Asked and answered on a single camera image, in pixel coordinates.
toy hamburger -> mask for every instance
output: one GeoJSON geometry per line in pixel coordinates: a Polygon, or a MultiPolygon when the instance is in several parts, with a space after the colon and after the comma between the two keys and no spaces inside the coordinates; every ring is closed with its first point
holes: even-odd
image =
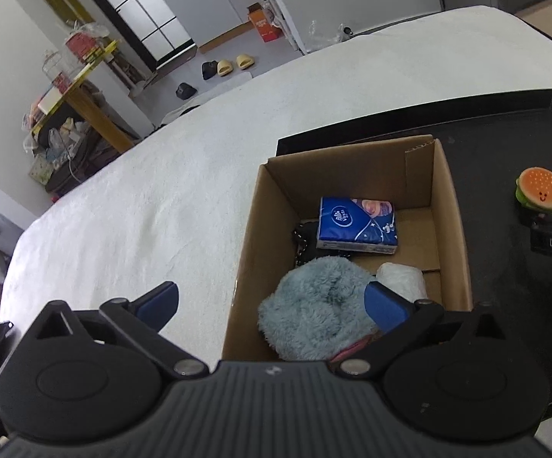
{"type": "Polygon", "coordinates": [[[531,167],[516,180],[515,198],[528,209],[552,214],[552,172],[531,167]]]}

hamburger bun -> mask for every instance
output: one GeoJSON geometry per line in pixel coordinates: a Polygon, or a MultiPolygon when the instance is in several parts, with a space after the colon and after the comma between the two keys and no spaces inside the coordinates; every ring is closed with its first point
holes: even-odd
{"type": "Polygon", "coordinates": [[[531,205],[552,210],[552,172],[546,168],[527,168],[518,179],[518,187],[531,205]]]}

wooden baseboard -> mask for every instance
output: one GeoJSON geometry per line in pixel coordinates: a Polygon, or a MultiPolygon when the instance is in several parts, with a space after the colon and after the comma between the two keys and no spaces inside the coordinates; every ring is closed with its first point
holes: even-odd
{"type": "Polygon", "coordinates": [[[225,34],[221,34],[212,41],[208,41],[206,44],[201,45],[199,47],[199,53],[208,53],[210,50],[214,50],[217,46],[229,41],[229,39],[237,38],[237,36],[240,36],[251,29],[254,29],[253,23],[250,21],[244,22],[244,24],[240,24],[240,26],[234,27],[234,29],[230,29],[225,34]]]}

fluffy blue fabric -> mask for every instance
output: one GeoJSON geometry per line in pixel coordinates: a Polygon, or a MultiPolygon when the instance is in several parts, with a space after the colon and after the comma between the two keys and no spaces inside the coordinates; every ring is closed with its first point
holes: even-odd
{"type": "Polygon", "coordinates": [[[285,275],[259,306],[259,330],[283,360],[327,360],[377,330],[365,312],[376,280],[354,263],[326,256],[285,275]]]}

black tray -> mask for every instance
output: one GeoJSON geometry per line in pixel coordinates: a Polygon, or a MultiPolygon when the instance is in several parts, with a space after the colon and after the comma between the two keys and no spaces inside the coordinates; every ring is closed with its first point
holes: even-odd
{"type": "Polygon", "coordinates": [[[448,158],[465,230],[474,301],[491,300],[550,379],[552,257],[530,251],[517,217],[515,180],[552,170],[552,90],[445,100],[320,127],[278,142],[277,155],[348,143],[433,134],[448,158]]]}

